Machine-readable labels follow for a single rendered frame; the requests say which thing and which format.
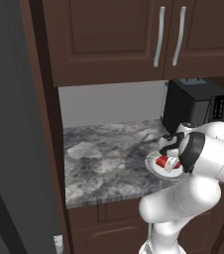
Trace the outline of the dark grey fridge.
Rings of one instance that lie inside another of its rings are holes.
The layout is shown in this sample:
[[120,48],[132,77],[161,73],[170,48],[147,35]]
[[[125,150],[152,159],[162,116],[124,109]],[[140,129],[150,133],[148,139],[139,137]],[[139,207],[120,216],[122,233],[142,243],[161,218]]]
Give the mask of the dark grey fridge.
[[60,234],[18,0],[0,0],[0,254],[57,254]]

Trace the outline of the brown wall cupboard door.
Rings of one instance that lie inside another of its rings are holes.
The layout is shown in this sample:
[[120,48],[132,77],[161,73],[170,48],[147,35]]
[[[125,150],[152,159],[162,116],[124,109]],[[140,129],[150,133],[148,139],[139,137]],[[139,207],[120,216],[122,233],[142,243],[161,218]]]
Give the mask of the brown wall cupboard door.
[[[177,66],[180,8],[186,7]],[[173,0],[164,79],[224,76],[224,0]]]
[[[161,80],[173,0],[42,0],[55,87]],[[160,8],[166,7],[154,67]]]

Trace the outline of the white round plate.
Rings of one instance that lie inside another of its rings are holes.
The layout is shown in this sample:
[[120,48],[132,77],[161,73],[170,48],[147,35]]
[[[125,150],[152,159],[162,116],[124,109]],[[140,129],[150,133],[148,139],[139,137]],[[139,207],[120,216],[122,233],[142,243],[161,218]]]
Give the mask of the white round plate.
[[187,174],[183,171],[183,167],[173,169],[170,173],[167,172],[163,167],[156,164],[156,159],[159,158],[161,154],[158,151],[151,152],[145,159],[146,168],[154,175],[159,178],[178,181],[187,177]]

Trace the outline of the black countertop appliance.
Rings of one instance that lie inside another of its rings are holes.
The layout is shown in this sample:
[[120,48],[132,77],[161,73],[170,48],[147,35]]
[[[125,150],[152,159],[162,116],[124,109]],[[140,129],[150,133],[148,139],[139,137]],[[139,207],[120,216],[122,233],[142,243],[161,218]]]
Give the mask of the black countertop appliance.
[[170,79],[163,125],[174,134],[178,125],[224,121],[224,88],[208,78]]

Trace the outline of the brown drawer front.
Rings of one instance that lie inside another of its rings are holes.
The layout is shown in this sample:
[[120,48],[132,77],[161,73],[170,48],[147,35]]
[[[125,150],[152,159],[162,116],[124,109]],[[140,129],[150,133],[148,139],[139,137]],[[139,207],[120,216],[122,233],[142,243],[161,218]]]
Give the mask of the brown drawer front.
[[99,222],[112,221],[139,216],[138,198],[107,202],[97,205],[97,218]]

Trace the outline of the brown tall cupboard side panel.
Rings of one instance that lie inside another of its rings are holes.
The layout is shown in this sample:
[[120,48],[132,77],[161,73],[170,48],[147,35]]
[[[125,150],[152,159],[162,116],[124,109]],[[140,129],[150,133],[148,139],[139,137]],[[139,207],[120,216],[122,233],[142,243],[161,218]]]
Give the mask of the brown tall cupboard side panel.
[[56,196],[64,254],[74,254],[65,206],[62,121],[58,90],[53,85],[43,1],[19,0],[19,4]]

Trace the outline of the red and white steak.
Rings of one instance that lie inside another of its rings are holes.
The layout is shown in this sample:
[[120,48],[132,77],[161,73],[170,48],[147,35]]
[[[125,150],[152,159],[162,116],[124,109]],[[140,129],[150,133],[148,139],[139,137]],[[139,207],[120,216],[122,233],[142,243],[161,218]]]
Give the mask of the red and white steak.
[[177,157],[159,156],[156,159],[156,164],[164,168],[169,173],[180,167],[180,161]]

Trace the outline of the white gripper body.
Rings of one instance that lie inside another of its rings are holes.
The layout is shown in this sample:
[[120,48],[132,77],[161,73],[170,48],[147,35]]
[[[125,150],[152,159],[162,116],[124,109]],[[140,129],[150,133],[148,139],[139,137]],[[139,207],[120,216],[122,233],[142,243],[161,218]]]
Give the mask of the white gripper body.
[[163,156],[177,157],[179,144],[184,137],[185,135],[183,132],[178,132],[174,135],[163,135],[158,142],[160,154]]

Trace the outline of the brown base cupboard door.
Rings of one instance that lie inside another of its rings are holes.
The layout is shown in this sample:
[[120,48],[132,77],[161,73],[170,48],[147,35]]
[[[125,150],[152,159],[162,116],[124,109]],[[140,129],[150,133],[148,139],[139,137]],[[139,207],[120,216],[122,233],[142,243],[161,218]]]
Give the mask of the brown base cupboard door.
[[224,224],[224,191],[219,203],[193,219],[181,230],[178,238],[186,254],[210,254]]
[[74,254],[139,254],[147,228],[137,224],[76,230],[72,240]]

